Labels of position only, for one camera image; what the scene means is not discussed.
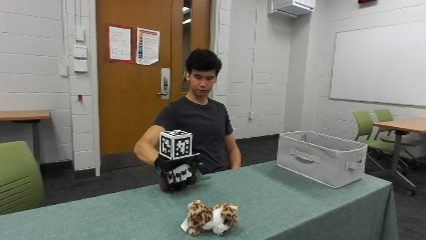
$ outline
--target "white paper notice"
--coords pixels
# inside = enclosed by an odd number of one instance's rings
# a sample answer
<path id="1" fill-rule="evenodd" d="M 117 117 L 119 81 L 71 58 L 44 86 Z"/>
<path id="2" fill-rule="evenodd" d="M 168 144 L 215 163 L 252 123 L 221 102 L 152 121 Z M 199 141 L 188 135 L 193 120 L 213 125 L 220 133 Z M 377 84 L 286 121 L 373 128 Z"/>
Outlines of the white paper notice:
<path id="1" fill-rule="evenodd" d="M 159 62 L 160 32 L 137 28 L 136 63 L 151 65 Z"/>
<path id="2" fill-rule="evenodd" d="M 132 60 L 132 30 L 127 28 L 109 26 L 109 59 Z"/>

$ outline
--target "black hair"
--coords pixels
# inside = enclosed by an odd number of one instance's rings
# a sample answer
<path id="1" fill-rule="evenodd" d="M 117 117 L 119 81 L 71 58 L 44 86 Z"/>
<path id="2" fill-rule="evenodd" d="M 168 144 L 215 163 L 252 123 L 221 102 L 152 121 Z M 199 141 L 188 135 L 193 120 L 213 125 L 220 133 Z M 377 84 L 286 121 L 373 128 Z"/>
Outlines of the black hair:
<path id="1" fill-rule="evenodd" d="M 191 74 L 192 70 L 197 71 L 212 71 L 215 70 L 216 75 L 223 68 L 223 62 L 219 59 L 215 52 L 208 49 L 197 48 L 189 54 L 189 57 L 185 62 L 187 72 Z"/>

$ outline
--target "door handle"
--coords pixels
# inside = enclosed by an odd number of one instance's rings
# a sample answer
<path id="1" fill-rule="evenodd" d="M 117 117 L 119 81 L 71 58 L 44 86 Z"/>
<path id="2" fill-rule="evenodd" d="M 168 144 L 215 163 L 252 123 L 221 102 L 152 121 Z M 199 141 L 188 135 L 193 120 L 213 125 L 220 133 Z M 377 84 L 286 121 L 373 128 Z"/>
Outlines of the door handle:
<path id="1" fill-rule="evenodd" d="M 161 68 L 160 92 L 157 95 L 163 100 L 171 99 L 171 68 Z"/>

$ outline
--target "white cube with markers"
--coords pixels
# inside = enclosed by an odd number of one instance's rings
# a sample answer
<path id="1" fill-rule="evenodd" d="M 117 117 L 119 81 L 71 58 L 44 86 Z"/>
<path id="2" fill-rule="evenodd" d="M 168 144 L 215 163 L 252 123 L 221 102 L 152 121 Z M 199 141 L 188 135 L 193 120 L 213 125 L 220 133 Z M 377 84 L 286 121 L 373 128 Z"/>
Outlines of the white cube with markers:
<path id="1" fill-rule="evenodd" d="M 171 160 L 192 155 L 192 133 L 183 130 L 160 133 L 160 154 Z"/>

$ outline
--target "whiteboard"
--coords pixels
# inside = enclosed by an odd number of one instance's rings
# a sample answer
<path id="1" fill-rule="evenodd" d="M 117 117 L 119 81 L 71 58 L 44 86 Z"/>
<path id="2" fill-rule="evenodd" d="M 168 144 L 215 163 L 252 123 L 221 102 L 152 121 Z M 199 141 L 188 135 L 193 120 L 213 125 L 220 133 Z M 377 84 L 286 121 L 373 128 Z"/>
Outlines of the whiteboard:
<path id="1" fill-rule="evenodd" d="M 337 33 L 330 98 L 426 106 L 426 21 Z"/>

